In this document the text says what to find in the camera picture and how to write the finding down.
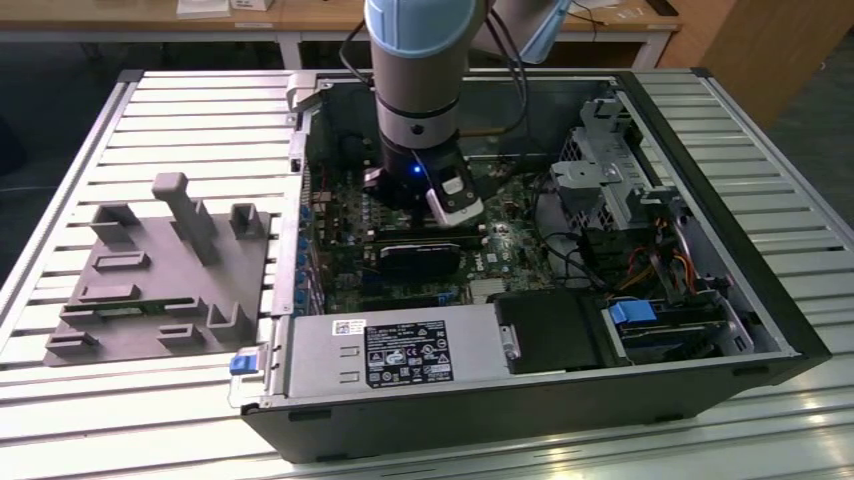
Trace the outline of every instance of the power supply label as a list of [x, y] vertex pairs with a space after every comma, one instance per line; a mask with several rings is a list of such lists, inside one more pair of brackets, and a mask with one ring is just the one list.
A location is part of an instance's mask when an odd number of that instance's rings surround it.
[[364, 361], [371, 388], [454, 380], [444, 320], [366, 326]]

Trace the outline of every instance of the sticker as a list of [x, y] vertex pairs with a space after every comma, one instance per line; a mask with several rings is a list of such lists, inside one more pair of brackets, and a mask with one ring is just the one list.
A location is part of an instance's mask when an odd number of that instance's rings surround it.
[[366, 323], [364, 319], [335, 320], [332, 322], [332, 335], [362, 335]]
[[235, 28], [272, 28], [272, 23], [260, 23], [260, 22], [235, 23]]
[[371, 388], [454, 380], [444, 320], [375, 327], [363, 325], [363, 330], [366, 383]]

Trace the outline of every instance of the motherboard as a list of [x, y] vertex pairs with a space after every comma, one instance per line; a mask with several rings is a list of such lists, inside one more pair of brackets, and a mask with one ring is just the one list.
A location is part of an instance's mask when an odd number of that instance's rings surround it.
[[[499, 159], [471, 163], [501, 176]], [[363, 193], [358, 171], [315, 171], [312, 209], [327, 313], [486, 303], [554, 285], [531, 222], [530, 176], [515, 176], [471, 224], [440, 229]]]

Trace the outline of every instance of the blue latch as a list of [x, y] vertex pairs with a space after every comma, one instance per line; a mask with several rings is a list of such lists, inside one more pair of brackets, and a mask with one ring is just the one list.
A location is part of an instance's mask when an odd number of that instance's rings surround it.
[[228, 371], [232, 375], [258, 373], [258, 354], [236, 355], [228, 364]]
[[614, 323], [654, 322], [658, 320], [653, 304], [647, 300], [626, 300], [617, 302], [610, 308]]

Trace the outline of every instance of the aluminum slotted table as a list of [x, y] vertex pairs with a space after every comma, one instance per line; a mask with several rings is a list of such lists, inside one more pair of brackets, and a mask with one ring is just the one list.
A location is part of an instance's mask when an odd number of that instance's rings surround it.
[[[116, 85], [0, 294], [0, 477], [659, 479], [846, 471], [854, 235], [714, 79], [683, 70], [638, 77], [834, 353], [783, 385], [654, 427], [291, 465], [230, 406], [231, 354], [43, 367], [47, 336], [96, 238], [87, 227], [96, 204], [126, 201], [138, 216], [166, 215], [150, 181], [183, 171], [188, 193], [211, 213], [239, 202], [279, 212], [292, 178], [288, 76], [147, 72]], [[268, 252], [259, 341], [270, 334], [275, 236]]]

